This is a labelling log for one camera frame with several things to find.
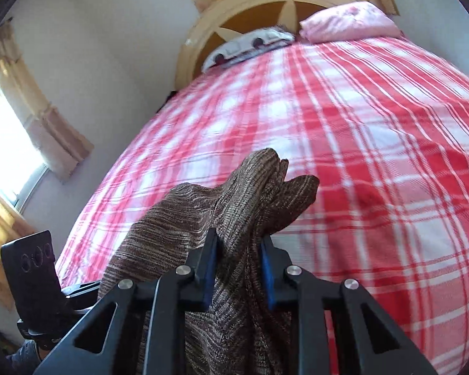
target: white wall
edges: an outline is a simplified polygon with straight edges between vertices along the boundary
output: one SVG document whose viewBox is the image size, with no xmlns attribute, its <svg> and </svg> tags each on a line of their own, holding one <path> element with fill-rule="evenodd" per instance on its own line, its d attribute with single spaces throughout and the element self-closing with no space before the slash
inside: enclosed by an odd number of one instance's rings
<svg viewBox="0 0 469 375">
<path fill-rule="evenodd" d="M 45 96 L 94 144 L 67 183 L 48 172 L 23 212 L 51 231 L 59 256 L 107 171 L 173 89 L 198 12 L 191 0 L 18 0 L 9 16 Z M 0 305 L 0 330 L 20 342 L 17 319 Z"/>
<path fill-rule="evenodd" d="M 192 0 L 74 0 L 141 91 L 159 107 L 174 88 L 176 59 L 199 17 Z"/>
<path fill-rule="evenodd" d="M 9 312 L 6 308 L 3 307 L 3 305 L 0 304 L 0 331 L 5 334 L 9 340 L 20 346 L 23 344 L 24 339 L 16 324 L 18 319 L 19 315 L 15 309 L 12 312 Z"/>
<path fill-rule="evenodd" d="M 395 0 L 393 17 L 419 46 L 453 63 L 469 75 L 469 14 L 458 0 Z"/>
</svg>

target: pillowcase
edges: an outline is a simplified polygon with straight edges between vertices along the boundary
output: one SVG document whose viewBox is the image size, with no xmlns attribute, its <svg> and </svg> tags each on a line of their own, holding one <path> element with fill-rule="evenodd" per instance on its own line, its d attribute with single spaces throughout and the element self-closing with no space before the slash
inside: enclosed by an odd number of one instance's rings
<svg viewBox="0 0 469 375">
<path fill-rule="evenodd" d="M 290 45 L 294 41 L 295 35 L 280 26 L 256 29 L 226 42 L 211 52 L 205 59 L 201 72 L 205 73 L 217 65 L 228 68 L 270 50 Z"/>
<path fill-rule="evenodd" d="M 302 21 L 300 26 L 300 35 L 312 43 L 401 36 L 396 24 L 368 1 L 357 1 L 318 11 Z"/>
</svg>

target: bed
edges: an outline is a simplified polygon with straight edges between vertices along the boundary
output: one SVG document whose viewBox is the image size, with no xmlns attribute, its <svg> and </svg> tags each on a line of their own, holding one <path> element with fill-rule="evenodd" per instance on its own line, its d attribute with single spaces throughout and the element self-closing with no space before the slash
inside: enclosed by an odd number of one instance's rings
<svg viewBox="0 0 469 375">
<path fill-rule="evenodd" d="M 469 78 L 394 38 L 296 43 L 201 75 L 239 33 L 351 0 L 222 0 L 191 29 L 178 94 L 78 217 L 56 265 L 63 286 L 102 277 L 133 222 L 173 186 L 222 183 L 274 148 L 316 202 L 274 236 L 317 277 L 356 278 L 440 374 L 469 358 Z"/>
</svg>

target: star design on headboard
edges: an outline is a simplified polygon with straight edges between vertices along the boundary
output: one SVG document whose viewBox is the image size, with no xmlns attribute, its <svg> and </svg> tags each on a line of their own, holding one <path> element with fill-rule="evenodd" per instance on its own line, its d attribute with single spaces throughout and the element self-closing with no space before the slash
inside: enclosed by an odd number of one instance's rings
<svg viewBox="0 0 469 375">
<path fill-rule="evenodd" d="M 288 0 L 284 3 L 281 8 L 280 14 L 278 15 L 278 21 L 275 25 L 283 25 L 288 31 L 294 34 L 298 31 L 298 20 L 297 20 L 297 8 L 295 7 L 295 1 Z M 229 42 L 241 36 L 238 31 L 232 29 L 219 27 L 215 30 L 215 33 L 220 36 L 225 42 Z"/>
</svg>

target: metal screw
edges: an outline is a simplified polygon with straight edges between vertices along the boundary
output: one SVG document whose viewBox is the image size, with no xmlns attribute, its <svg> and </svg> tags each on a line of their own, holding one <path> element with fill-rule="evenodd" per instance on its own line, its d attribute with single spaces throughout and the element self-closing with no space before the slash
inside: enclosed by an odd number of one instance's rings
<svg viewBox="0 0 469 375">
<path fill-rule="evenodd" d="M 351 290 L 356 290 L 359 288 L 360 283 L 356 279 L 346 279 L 344 281 L 344 286 Z"/>
<path fill-rule="evenodd" d="M 297 265 L 290 265 L 286 268 L 286 272 L 293 277 L 297 277 L 302 273 L 302 268 Z"/>
<path fill-rule="evenodd" d="M 188 267 L 187 265 L 179 265 L 177 268 L 175 268 L 175 272 L 178 275 L 187 275 L 188 273 L 191 272 L 191 268 Z"/>
<path fill-rule="evenodd" d="M 122 279 L 118 282 L 118 287 L 123 290 L 130 289 L 133 285 L 134 282 L 132 282 L 132 279 Z"/>
</svg>

